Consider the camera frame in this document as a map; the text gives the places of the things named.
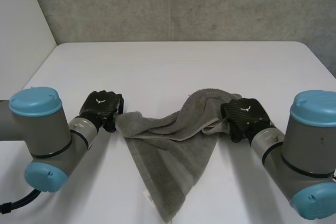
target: towel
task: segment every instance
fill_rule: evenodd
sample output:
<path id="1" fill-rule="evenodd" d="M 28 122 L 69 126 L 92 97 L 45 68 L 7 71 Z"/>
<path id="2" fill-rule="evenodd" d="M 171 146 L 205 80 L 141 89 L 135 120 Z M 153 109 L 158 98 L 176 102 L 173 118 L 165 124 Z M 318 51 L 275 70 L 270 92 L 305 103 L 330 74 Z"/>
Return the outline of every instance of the towel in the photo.
<path id="1" fill-rule="evenodd" d="M 191 94 L 180 111 L 162 119 L 144 118 L 140 112 L 116 117 L 116 129 L 125 137 L 165 222 L 176 215 L 201 177 L 216 145 L 216 133 L 229 132 L 221 104 L 239 98 L 223 90 L 203 89 Z"/>

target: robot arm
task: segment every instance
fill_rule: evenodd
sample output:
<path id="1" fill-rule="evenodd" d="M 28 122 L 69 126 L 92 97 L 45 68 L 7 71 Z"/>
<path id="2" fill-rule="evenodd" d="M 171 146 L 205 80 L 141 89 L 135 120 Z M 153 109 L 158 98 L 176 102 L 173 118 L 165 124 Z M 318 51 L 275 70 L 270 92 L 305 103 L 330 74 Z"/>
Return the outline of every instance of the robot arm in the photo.
<path id="1" fill-rule="evenodd" d="M 248 138 L 290 205 L 305 219 L 336 213 L 336 93 L 298 94 L 284 135 L 255 99 L 223 104 L 234 142 Z"/>
<path id="2" fill-rule="evenodd" d="M 122 95 L 93 92 L 68 124 L 56 90 L 26 89 L 0 102 L 0 141 L 25 141 L 33 158 L 25 170 L 26 181 L 38 191 L 55 192 L 91 147 L 100 127 L 115 131 L 113 115 L 122 111 Z"/>

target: table surface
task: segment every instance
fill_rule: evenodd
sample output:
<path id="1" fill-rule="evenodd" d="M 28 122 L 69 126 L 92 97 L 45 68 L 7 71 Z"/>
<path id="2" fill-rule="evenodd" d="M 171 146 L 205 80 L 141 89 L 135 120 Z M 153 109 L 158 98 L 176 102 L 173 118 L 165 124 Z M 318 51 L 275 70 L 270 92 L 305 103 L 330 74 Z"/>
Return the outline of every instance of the table surface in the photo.
<path id="1" fill-rule="evenodd" d="M 93 90 L 122 93 L 127 112 L 160 118 L 194 91 L 218 88 L 258 99 L 285 131 L 294 96 L 336 91 L 336 79 L 298 42 L 99 42 L 58 46 L 26 88 L 32 86 L 55 88 L 68 121 Z M 30 161 L 23 142 L 0 143 L 1 203 L 31 191 L 23 178 Z M 42 193 L 0 223 L 163 223 L 144 190 L 124 139 L 100 131 L 62 190 Z M 336 223 L 336 216 L 302 219 L 246 141 L 219 140 L 172 223 Z"/>

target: blue joint cap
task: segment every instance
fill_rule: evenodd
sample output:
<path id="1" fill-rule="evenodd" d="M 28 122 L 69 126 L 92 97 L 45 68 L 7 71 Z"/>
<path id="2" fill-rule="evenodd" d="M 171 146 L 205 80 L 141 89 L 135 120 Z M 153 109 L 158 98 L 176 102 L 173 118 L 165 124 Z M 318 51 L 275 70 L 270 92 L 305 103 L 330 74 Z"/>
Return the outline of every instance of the blue joint cap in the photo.
<path id="1" fill-rule="evenodd" d="M 62 101 L 55 89 L 38 87 L 17 92 L 11 97 L 9 108 L 18 115 L 38 117 L 59 111 Z"/>
<path id="2" fill-rule="evenodd" d="M 296 193 L 290 205 L 307 219 L 323 219 L 336 213 L 336 183 L 321 183 Z"/>
<path id="3" fill-rule="evenodd" d="M 336 92 L 308 90 L 294 98 L 290 115 L 303 124 L 336 127 Z"/>
<path id="4" fill-rule="evenodd" d="M 25 179 L 31 187 L 53 193 L 65 184 L 68 176 L 55 166 L 32 162 L 25 170 Z"/>

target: concrete wall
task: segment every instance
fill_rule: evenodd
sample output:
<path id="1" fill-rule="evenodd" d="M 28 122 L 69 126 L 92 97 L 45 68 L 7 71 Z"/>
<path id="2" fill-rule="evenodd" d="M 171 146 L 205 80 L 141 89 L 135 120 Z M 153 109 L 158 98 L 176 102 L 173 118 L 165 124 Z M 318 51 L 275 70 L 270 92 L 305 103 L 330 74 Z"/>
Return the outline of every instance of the concrete wall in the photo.
<path id="1" fill-rule="evenodd" d="M 58 44 L 294 40 L 336 74 L 336 0 L 38 0 Z"/>
<path id="2" fill-rule="evenodd" d="M 0 0 L 0 100 L 21 90 L 55 47 L 37 0 Z"/>

